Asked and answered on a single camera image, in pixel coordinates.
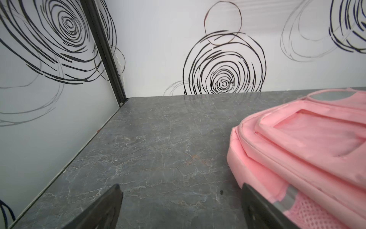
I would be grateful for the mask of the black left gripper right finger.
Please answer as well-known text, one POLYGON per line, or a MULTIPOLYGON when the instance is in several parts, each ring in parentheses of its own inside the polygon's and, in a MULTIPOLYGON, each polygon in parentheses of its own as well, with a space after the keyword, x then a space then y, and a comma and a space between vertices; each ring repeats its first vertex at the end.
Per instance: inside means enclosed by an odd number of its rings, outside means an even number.
POLYGON ((252 186, 245 183, 241 191, 241 206, 249 229, 297 229, 279 209, 252 186))

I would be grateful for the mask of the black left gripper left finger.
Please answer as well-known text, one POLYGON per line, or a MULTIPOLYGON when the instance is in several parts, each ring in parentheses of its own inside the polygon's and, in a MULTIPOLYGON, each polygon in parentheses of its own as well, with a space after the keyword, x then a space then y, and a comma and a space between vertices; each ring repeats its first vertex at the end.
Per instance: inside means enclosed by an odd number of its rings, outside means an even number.
POLYGON ((114 184, 64 228, 115 229, 122 202, 123 192, 120 185, 114 184))

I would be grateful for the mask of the pink student backpack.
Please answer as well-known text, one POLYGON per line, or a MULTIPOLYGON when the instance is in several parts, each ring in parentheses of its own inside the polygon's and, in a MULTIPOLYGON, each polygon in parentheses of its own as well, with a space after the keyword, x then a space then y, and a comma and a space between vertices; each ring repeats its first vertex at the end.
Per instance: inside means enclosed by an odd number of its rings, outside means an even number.
POLYGON ((247 183, 298 229, 366 226, 366 93, 313 92, 246 117, 227 154, 247 183))

